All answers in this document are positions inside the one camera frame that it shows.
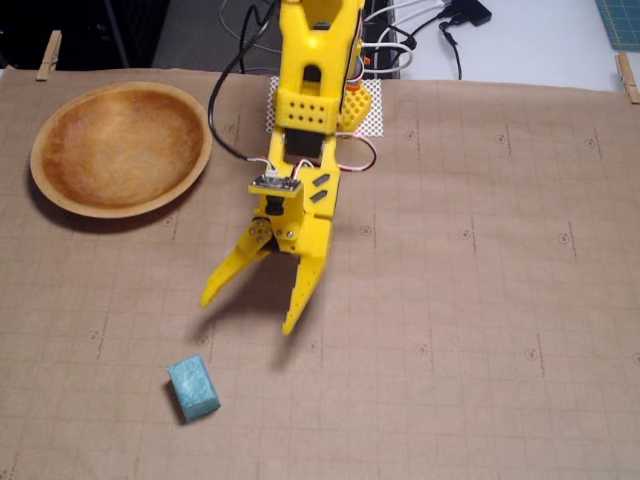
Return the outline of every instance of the cable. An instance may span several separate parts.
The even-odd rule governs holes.
[[[365,136],[363,136],[360,133],[351,133],[351,132],[337,132],[336,133],[336,137],[338,137],[338,138],[355,138],[357,140],[360,140],[365,145],[367,145],[369,147],[369,149],[371,150],[371,153],[373,153],[373,158],[371,159],[371,161],[368,164],[363,165],[361,167],[350,167],[350,166],[347,166],[347,165],[338,164],[338,167],[340,167],[340,170],[342,170],[343,172],[366,172],[367,170],[369,170],[371,167],[373,167],[376,164],[376,161],[378,160],[378,150],[376,149],[376,146],[374,145],[374,143],[371,140],[369,140],[368,138],[366,138]]]
[[[453,35],[449,33],[448,28],[462,25],[468,21],[468,17],[464,13],[455,15],[449,22],[442,22],[440,24],[440,31],[447,40],[447,43],[453,48],[453,53],[456,56],[456,64],[458,65],[458,80],[462,80],[462,66],[460,65],[460,55],[458,54],[458,42],[453,39]]]
[[[401,25],[404,22],[407,22],[415,17],[418,17],[424,13],[430,12],[431,10],[434,10],[436,8],[442,8],[444,7],[444,2],[442,0],[437,0],[433,5],[431,5],[430,7],[426,7],[423,8],[421,10],[416,10],[415,12],[412,12],[408,15],[405,15],[404,17],[400,18],[399,20],[396,20],[395,22],[393,22],[393,26],[397,27],[398,25]],[[378,43],[382,42],[384,40],[384,37],[387,36],[387,34],[391,31],[391,29],[389,27],[387,27],[382,34],[380,35],[380,37],[378,38]],[[374,55],[373,57],[373,70],[378,70],[378,55]],[[393,73],[393,72],[384,72],[384,71],[380,71],[380,72],[369,72],[369,73]]]
[[[291,171],[291,178],[293,178],[294,180],[298,179],[298,174],[300,173],[300,167],[302,167],[302,165],[306,165],[308,167],[315,168],[315,165],[313,163],[311,163],[306,158],[303,158],[302,160],[300,160],[296,164],[295,167],[293,167],[293,170]]]
[[[244,155],[243,153],[241,153],[240,151],[236,150],[234,147],[229,145],[227,142],[225,142],[225,140],[220,136],[220,134],[216,130],[216,127],[213,121],[213,111],[215,108],[216,99],[220,94],[222,84],[231,73],[231,70],[233,70],[233,68],[238,63],[240,63],[240,60],[242,59],[242,57],[244,57],[247,54],[247,52],[254,47],[258,39],[264,34],[264,32],[266,31],[269,25],[269,21],[273,17],[277,4],[278,4],[278,0],[272,0],[271,5],[269,6],[269,10],[265,14],[264,18],[262,19],[259,17],[257,18],[257,23],[258,23],[258,26],[260,26],[260,30],[258,30],[249,39],[249,41],[242,48],[242,50],[240,50],[240,52],[238,52],[238,54],[233,58],[233,60],[231,60],[231,62],[229,62],[229,64],[224,68],[224,70],[220,74],[220,77],[218,78],[218,81],[216,82],[215,87],[213,87],[213,92],[211,92],[211,97],[209,98],[209,106],[207,108],[208,117],[209,117],[209,128],[211,129],[211,134],[213,135],[213,138],[216,140],[216,142],[218,142],[218,144],[222,148],[224,148],[227,152],[229,152],[234,157],[237,157],[241,160],[245,160],[247,162],[266,162],[270,169],[275,169],[275,168],[269,160],[261,157],[248,157],[247,155]]]
[[[394,48],[396,49],[396,51],[399,50],[403,50],[404,53],[407,53],[409,55],[409,59],[403,63],[402,65],[399,65],[397,67],[394,68],[388,68],[388,69],[365,69],[365,73],[393,73],[393,72],[398,72],[404,68],[407,68],[409,65],[411,65],[411,62],[413,62],[413,52],[411,51],[411,49],[409,47],[407,47],[405,44],[403,43],[363,43],[362,44],[362,48]]]
[[[362,80],[362,77],[364,77],[364,60],[362,60],[362,57],[358,57],[358,60],[360,62],[360,74],[355,78],[350,78],[349,80],[347,80],[347,83],[350,85],[357,85],[358,82]]]
[[[372,6],[371,10],[373,13],[364,19],[365,22],[370,22],[378,15],[383,14],[384,12],[388,12],[389,10],[397,10],[398,8],[410,7],[411,5],[415,5],[416,3],[422,3],[424,0],[409,0],[408,2],[398,3],[396,5],[389,5],[388,7],[381,8],[377,12],[375,11],[375,6]]]
[[[399,28],[393,26],[393,25],[389,25],[389,28],[391,28],[392,30],[395,30],[396,32],[404,35],[405,37],[407,37],[407,39],[402,42],[403,44],[407,45],[409,48],[411,48],[411,50],[414,50],[417,46],[418,46],[418,41],[415,39],[415,35],[417,35],[418,33],[420,33],[421,30],[423,30],[424,28],[428,27],[429,25],[431,25],[433,22],[435,22],[436,20],[440,20],[441,14],[436,15],[433,18],[430,18],[429,20],[427,20],[426,22],[424,22],[422,25],[420,25],[418,28],[416,28],[413,32],[411,33],[407,33],[403,30],[400,30]],[[386,67],[379,67],[381,70],[384,69],[392,69],[393,66],[395,65],[395,63],[400,59],[400,55],[402,55],[402,52],[397,52],[396,56],[393,57],[390,61],[389,64]]]
[[[218,9],[218,20],[220,21],[220,25],[222,25],[222,28],[224,28],[227,33],[229,33],[233,38],[235,38],[236,40],[240,40],[240,35],[238,35],[236,32],[234,32],[229,25],[227,25],[227,22],[224,19],[224,9],[227,8],[227,4],[229,3],[229,0],[222,0],[222,3],[220,4],[220,8]],[[270,52],[270,53],[282,53],[282,51],[278,50],[277,48],[269,48],[269,47],[265,47],[264,45],[254,45],[255,48],[259,49],[259,50],[263,50],[265,52]]]
[[[251,5],[249,7],[249,9],[247,10],[247,13],[244,16],[244,20],[242,21],[242,30],[240,31],[240,44],[238,46],[238,51],[241,52],[242,48],[244,47],[244,40],[245,37],[247,35],[247,28],[249,27],[249,20],[251,20],[251,14],[253,13],[253,16],[256,19],[256,23],[259,20],[259,15],[260,12],[258,11],[258,7],[255,6],[255,4]],[[244,55],[242,57],[240,57],[240,73],[245,74],[247,73],[245,68],[244,68]]]

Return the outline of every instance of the hole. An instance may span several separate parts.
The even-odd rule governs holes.
[[[307,65],[304,67],[302,78],[305,82],[320,83],[322,81],[322,72],[317,65]]]

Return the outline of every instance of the bowl rim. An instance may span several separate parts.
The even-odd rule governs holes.
[[[44,155],[43,150],[46,145],[46,140],[51,133],[51,130],[56,126],[58,120],[68,111],[77,107],[78,105],[101,95],[110,94],[118,91],[133,91],[133,90],[144,90],[144,91],[154,91],[168,94],[187,106],[191,108],[193,113],[199,120],[200,127],[202,128],[202,148],[200,149],[200,153],[198,155],[198,159],[196,160],[193,168],[188,173],[188,175],[176,186],[174,186],[168,192],[163,193],[157,198],[153,200],[149,200],[148,202],[141,203],[139,205],[133,205],[130,207],[122,207],[122,208],[103,208],[103,207],[91,207],[88,205],[84,205],[82,203],[76,202],[74,200],[69,199],[65,195],[63,195],[59,190],[57,190],[51,182],[48,180],[44,168],[43,161]],[[124,82],[124,83],[116,83],[111,85],[105,85],[103,87],[99,87],[88,92],[85,92],[78,97],[75,97],[73,100],[62,105],[58,110],[55,111],[53,115],[51,115],[45,123],[40,127],[38,134],[33,142],[33,147],[31,148],[31,158],[30,158],[30,170],[33,180],[36,185],[40,189],[40,191],[53,203],[58,205],[60,208],[68,210],[73,213],[77,213],[78,215],[82,215],[85,217],[93,217],[93,218],[126,218],[133,217],[136,215],[141,215],[143,213],[148,213],[152,210],[160,208],[171,201],[178,198],[184,192],[186,192],[198,179],[200,174],[204,171],[209,158],[211,156],[211,150],[213,147],[213,139],[211,138],[211,133],[209,131],[209,122],[207,120],[207,115],[204,107],[190,94],[186,93],[183,90],[180,90],[177,87],[173,87],[171,85],[166,85],[163,83],[157,82]]]

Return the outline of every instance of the power adapter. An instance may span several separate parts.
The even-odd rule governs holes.
[[[478,0],[453,0],[451,7],[457,13],[464,14],[476,27],[491,20],[491,12]]]

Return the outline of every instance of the green cutting mat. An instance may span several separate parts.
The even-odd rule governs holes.
[[[611,45],[640,50],[640,0],[596,0]]]

